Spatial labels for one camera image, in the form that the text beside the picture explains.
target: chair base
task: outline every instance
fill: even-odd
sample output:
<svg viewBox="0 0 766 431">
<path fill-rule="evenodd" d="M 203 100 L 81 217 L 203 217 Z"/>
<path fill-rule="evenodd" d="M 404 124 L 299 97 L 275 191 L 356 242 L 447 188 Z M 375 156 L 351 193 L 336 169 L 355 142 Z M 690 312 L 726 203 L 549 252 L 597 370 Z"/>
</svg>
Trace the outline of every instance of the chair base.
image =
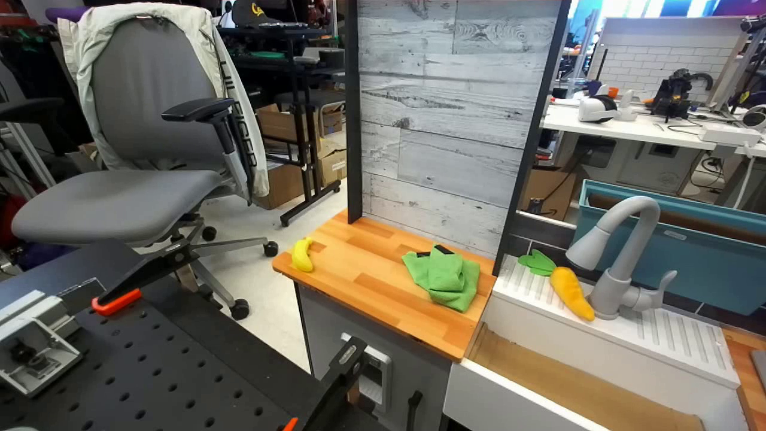
<svg viewBox="0 0 766 431">
<path fill-rule="evenodd" d="M 234 321 L 241 321 L 248 317 L 248 305 L 246 300 L 238 300 L 228 288 L 221 285 L 221 279 L 199 260 L 202 257 L 214 257 L 214 253 L 228 253 L 228 252 L 238 252 L 238 248 L 251 248 L 251 246 L 263 246 L 265 257 L 275 257 L 280 252 L 280 246 L 275 242 L 271 242 L 268 238 L 246 238 L 246 240 L 228 240 L 228 242 L 215 242 L 219 233 L 210 226 L 203 226 L 202 217 L 193 217 L 191 223 L 191 233 L 189 235 L 172 235 L 171 246 L 165 246 L 161 253 L 168 253 L 178 246 L 189 246 L 189 252 L 193 253 L 193 260 L 189 263 L 193 271 L 193 278 L 199 279 L 199 285 L 193 288 L 199 293 L 199 288 L 210 289 L 233 313 Z"/>
</svg>

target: yellow banana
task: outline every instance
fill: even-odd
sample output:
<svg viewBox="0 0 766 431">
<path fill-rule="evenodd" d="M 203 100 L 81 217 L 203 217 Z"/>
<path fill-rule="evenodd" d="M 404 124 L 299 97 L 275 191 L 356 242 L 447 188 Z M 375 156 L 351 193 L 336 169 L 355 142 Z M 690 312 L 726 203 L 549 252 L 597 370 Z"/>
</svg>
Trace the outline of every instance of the yellow banana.
<svg viewBox="0 0 766 431">
<path fill-rule="evenodd" d="M 312 273 L 313 271 L 313 260 L 312 260 L 312 238 L 301 238 L 295 242 L 293 246 L 293 269 L 295 271 L 304 271 L 304 273 Z"/>
</svg>

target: white sink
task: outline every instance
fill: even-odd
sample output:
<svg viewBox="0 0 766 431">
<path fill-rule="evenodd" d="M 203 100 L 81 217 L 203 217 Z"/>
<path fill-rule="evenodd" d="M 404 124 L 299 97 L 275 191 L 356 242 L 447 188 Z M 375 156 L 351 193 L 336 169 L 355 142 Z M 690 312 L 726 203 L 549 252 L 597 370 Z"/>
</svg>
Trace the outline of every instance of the white sink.
<svg viewBox="0 0 766 431">
<path fill-rule="evenodd" d="M 707 428 L 748 428 L 740 379 L 714 324 L 671 309 L 585 324 L 561 305 L 549 278 L 514 258 L 506 258 L 484 321 L 527 350 L 696 414 Z"/>
</svg>

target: gray office chair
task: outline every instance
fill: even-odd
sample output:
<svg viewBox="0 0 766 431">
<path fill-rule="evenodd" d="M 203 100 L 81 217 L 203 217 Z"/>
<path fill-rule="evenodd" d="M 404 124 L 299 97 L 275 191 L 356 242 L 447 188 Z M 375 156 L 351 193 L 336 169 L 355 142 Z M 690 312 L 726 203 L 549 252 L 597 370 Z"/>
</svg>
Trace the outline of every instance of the gray office chair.
<svg viewBox="0 0 766 431">
<path fill-rule="evenodd" d="M 234 100 L 215 97 L 189 38 L 171 20 L 153 15 L 122 20 L 92 65 L 92 91 L 81 89 L 83 81 L 77 84 L 92 131 L 101 137 L 98 149 L 122 164 L 45 188 L 16 212 L 12 233 L 47 245 L 171 240 L 172 245 L 152 258 L 189 260 L 233 317 L 245 318 L 246 301 L 234 300 L 199 257 L 254 245 L 275 257 L 277 245 L 265 238 L 214 245 L 215 230 L 197 212 L 202 200 L 219 191 L 254 193 L 254 163 L 233 119 Z M 4 105 L 0 119 L 20 119 L 22 113 L 34 118 L 52 105 L 50 100 Z"/>
</svg>

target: red handle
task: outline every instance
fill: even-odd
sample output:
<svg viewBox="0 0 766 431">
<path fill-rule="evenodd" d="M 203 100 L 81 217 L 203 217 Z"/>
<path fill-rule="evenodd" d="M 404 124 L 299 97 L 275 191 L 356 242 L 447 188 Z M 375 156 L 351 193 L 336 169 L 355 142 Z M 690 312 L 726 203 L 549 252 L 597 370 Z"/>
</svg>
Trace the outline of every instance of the red handle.
<svg viewBox="0 0 766 431">
<path fill-rule="evenodd" d="M 101 305 L 98 296 L 92 300 L 92 309 L 101 317 L 114 317 L 120 313 L 122 309 L 132 307 L 134 301 L 138 301 L 144 294 L 138 288 L 129 289 L 126 294 L 107 301 L 107 305 Z"/>
<path fill-rule="evenodd" d="M 283 431 L 298 431 L 298 416 L 290 416 L 290 422 L 283 427 Z"/>
</svg>

